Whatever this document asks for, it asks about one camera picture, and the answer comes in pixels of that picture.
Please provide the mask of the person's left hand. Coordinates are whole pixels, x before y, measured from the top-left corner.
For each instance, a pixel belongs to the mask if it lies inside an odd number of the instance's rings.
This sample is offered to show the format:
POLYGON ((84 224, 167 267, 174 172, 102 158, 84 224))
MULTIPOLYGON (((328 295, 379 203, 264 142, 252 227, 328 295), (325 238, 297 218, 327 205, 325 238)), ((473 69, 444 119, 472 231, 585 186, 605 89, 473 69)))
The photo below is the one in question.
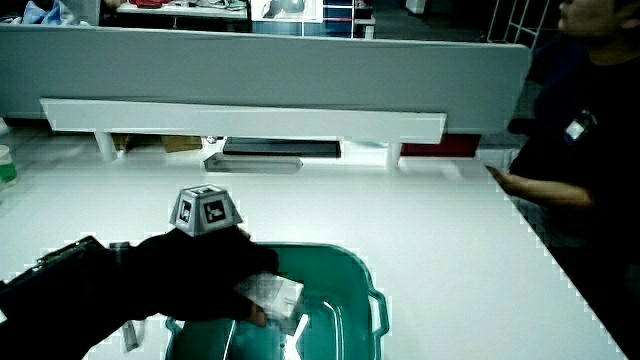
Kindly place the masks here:
POLYGON ((238 227, 241 218, 227 190, 210 184, 181 190, 172 220, 172 230, 123 255, 122 264, 133 277, 129 318, 228 318, 264 327, 262 307, 235 287, 252 275, 276 273, 278 255, 238 227))

